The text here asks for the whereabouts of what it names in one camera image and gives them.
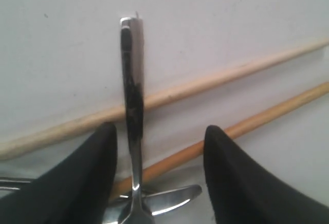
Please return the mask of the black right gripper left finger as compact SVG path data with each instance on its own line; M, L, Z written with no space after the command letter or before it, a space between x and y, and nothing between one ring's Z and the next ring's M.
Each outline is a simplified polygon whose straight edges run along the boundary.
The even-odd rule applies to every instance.
M117 158L117 130L105 122L57 166L1 198L1 223L102 223Z

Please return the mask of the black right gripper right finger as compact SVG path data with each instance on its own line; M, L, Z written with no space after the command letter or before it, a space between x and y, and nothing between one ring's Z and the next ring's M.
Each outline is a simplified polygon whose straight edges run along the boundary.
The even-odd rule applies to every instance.
M220 127L204 138L204 173L216 223L328 223L328 207L265 170Z

